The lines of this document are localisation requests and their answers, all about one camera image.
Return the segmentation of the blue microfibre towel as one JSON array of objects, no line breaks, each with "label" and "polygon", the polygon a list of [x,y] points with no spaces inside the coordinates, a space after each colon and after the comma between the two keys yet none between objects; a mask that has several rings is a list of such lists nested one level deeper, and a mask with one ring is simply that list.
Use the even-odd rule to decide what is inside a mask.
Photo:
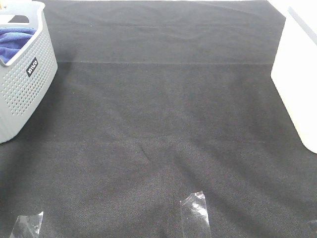
[{"label": "blue microfibre towel", "polygon": [[0,59],[7,63],[32,38],[36,30],[27,27],[2,27],[0,29]]}]

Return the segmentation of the black table cloth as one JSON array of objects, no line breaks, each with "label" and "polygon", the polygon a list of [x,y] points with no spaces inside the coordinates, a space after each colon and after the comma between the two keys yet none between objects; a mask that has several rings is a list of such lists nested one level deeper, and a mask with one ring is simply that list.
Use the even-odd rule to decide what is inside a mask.
[{"label": "black table cloth", "polygon": [[317,156],[271,80],[285,17],[262,1],[45,2],[58,70],[0,147],[0,235],[180,238],[205,194],[214,238],[311,238]]}]

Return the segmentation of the clear tape strip centre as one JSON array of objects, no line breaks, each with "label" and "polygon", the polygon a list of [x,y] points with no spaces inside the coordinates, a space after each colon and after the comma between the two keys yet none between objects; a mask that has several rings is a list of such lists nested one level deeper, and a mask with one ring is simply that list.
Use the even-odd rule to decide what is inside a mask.
[{"label": "clear tape strip centre", "polygon": [[180,200],[180,212],[184,238],[211,238],[206,199],[202,191]]}]

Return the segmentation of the clear tape strip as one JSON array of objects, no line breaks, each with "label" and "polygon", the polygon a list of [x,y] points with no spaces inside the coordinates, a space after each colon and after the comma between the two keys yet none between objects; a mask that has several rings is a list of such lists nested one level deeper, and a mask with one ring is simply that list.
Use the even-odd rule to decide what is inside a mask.
[{"label": "clear tape strip", "polygon": [[184,238],[211,238],[206,199],[202,191],[180,200],[180,212]]},{"label": "clear tape strip", "polygon": [[38,238],[44,212],[36,215],[19,215],[9,238]]}]

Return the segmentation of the grey perforated plastic basket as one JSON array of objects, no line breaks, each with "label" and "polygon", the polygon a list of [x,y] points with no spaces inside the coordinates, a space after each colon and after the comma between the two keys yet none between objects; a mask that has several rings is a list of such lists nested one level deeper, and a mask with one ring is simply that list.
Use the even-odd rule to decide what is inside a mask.
[{"label": "grey perforated plastic basket", "polygon": [[10,1],[1,15],[25,16],[26,23],[1,24],[0,31],[33,30],[10,60],[0,62],[0,141],[14,138],[45,96],[57,62],[40,1]]}]

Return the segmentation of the white plastic basket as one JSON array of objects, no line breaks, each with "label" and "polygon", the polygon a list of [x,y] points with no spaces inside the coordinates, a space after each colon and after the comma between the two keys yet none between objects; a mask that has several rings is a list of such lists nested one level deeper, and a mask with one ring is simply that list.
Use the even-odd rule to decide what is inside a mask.
[{"label": "white plastic basket", "polygon": [[317,2],[292,0],[287,8],[272,81],[303,145],[317,151]]}]

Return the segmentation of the clear tape strip left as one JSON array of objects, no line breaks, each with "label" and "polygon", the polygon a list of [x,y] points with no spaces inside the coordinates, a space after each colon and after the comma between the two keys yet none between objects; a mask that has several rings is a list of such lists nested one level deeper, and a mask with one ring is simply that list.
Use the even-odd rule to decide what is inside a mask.
[{"label": "clear tape strip left", "polygon": [[38,238],[44,212],[36,215],[19,215],[9,238]]}]

